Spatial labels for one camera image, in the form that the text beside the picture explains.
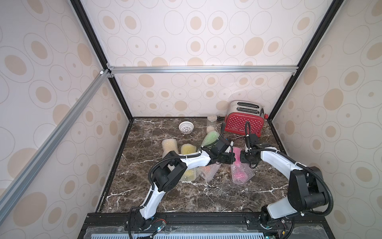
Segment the orange glass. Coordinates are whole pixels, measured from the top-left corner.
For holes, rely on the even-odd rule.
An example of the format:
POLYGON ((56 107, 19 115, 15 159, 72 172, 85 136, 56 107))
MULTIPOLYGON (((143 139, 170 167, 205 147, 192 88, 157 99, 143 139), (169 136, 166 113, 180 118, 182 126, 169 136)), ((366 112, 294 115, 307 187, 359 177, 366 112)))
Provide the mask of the orange glass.
POLYGON ((212 164, 209 166, 204 166, 201 167, 201 176, 206 182, 210 182, 215 174, 218 172, 220 169, 221 165, 220 164, 212 164))

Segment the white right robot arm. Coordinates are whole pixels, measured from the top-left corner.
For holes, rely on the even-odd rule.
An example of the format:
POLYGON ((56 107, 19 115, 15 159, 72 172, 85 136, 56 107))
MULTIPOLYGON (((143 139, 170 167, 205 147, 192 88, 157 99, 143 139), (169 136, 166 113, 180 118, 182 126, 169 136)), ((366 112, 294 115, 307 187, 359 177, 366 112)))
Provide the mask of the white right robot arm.
POLYGON ((275 147, 261 143, 256 134, 247 134, 244 140, 242 163, 266 162, 288 179, 287 196, 262 207, 259 217, 262 227, 271 228, 276 220, 297 214, 327 216, 332 212, 334 197, 318 167, 303 165, 275 147))

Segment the clear bubble wrap sheet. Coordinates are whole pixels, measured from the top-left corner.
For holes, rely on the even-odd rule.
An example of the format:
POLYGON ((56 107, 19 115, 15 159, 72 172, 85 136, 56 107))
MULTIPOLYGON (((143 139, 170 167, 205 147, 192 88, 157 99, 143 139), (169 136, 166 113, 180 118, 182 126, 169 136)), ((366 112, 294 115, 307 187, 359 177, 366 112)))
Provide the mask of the clear bubble wrap sheet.
POLYGON ((231 165, 231 176, 234 184, 244 184, 255 176, 255 169, 250 168, 249 164, 244 164, 240 161, 241 149, 233 148, 235 161, 231 165))

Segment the pink plastic wine glass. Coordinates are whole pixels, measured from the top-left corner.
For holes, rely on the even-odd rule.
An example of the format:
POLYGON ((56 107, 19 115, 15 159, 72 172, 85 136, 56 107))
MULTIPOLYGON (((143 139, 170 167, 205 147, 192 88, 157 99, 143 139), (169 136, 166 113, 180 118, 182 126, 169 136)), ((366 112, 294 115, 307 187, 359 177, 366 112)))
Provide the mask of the pink plastic wine glass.
POLYGON ((235 161, 231 166, 232 181, 235 184, 244 184, 249 178, 244 170, 244 165, 240 161, 241 149, 238 147, 233 148, 235 161))

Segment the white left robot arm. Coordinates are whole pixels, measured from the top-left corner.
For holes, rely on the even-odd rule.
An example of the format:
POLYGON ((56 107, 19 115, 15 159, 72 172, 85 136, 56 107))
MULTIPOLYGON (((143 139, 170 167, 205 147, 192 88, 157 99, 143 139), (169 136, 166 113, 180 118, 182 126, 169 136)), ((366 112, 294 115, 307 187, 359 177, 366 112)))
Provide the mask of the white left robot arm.
POLYGON ((155 164, 148 173, 149 192, 139 207, 139 213, 145 220, 151 219, 157 211, 166 192, 171 191, 187 170, 212 164, 232 164, 235 161, 233 141, 219 138, 215 142, 202 146, 192 154, 177 154, 170 151, 162 161, 155 164))

